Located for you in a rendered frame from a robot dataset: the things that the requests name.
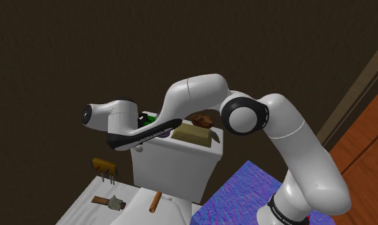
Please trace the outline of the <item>brown lumpy object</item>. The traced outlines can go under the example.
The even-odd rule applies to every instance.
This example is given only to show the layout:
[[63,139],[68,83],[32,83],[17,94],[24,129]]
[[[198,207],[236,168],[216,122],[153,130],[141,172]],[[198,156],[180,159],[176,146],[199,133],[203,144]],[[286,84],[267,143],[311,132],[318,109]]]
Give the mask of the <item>brown lumpy object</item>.
[[195,114],[191,118],[191,122],[194,126],[202,127],[202,128],[211,128],[213,127],[213,120],[210,116],[202,115],[202,114]]

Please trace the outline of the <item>blue purple patterned robot stand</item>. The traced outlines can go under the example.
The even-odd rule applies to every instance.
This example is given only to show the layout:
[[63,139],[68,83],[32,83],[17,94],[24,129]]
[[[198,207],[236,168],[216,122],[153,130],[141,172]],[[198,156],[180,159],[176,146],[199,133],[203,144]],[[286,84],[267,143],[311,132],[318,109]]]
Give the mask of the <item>blue purple patterned robot stand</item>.
[[192,216],[190,225],[258,225],[256,213],[281,182],[247,161]]

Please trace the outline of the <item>olive tan box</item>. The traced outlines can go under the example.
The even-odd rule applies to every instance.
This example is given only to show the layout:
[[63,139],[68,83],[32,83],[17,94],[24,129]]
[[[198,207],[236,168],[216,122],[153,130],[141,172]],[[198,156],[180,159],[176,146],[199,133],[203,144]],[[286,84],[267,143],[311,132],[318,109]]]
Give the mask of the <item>olive tan box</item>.
[[171,138],[208,148],[212,145],[212,138],[208,128],[197,127],[186,123],[182,123],[177,127],[173,131]]

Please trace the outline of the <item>brown handled grey brush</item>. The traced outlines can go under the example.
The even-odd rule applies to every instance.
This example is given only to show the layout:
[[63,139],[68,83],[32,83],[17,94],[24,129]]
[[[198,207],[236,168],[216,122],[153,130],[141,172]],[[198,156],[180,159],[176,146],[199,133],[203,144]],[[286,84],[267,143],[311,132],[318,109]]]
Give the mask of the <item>brown handled grey brush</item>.
[[123,210],[126,206],[126,202],[118,199],[116,196],[113,196],[111,199],[94,196],[91,202],[99,205],[106,205],[109,209],[117,211]]

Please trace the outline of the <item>white side table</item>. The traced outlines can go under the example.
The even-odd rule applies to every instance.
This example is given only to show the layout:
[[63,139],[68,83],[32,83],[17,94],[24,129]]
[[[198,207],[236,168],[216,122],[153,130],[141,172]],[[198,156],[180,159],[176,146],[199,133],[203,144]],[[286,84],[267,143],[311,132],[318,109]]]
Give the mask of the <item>white side table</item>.
[[96,176],[55,225],[110,225],[123,210],[92,203],[95,196],[110,199],[114,195],[128,205],[139,188]]

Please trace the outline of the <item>yellow holder with metal prongs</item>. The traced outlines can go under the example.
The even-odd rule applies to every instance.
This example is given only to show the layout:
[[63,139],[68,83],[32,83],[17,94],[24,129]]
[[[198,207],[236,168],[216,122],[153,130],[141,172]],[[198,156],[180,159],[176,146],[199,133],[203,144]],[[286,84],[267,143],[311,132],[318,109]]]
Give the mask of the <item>yellow holder with metal prongs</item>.
[[115,184],[114,177],[118,174],[117,164],[107,160],[93,158],[91,160],[91,167],[100,173],[102,181],[105,182],[105,178],[108,177],[110,184]]

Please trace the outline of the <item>orange brown cylinder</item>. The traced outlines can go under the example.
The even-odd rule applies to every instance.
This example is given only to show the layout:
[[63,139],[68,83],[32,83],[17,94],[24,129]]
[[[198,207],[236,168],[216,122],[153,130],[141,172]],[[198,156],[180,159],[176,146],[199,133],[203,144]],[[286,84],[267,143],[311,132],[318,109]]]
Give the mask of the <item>orange brown cylinder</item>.
[[155,194],[155,196],[154,196],[154,199],[153,199],[153,201],[152,201],[152,203],[151,203],[151,205],[149,207],[149,212],[150,213],[154,213],[156,211],[157,206],[159,204],[159,201],[160,201],[161,197],[162,197],[162,192],[157,191],[156,194]]

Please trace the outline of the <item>white toilet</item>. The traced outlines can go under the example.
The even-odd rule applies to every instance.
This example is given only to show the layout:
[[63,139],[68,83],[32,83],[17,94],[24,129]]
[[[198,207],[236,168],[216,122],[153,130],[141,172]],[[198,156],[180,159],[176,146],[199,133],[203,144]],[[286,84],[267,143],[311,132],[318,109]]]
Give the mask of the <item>white toilet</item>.
[[[192,205],[199,203],[215,166],[223,156],[223,130],[209,129],[210,148],[155,137],[131,150],[134,185],[131,202],[110,225],[190,225]],[[162,192],[157,209],[149,207]]]

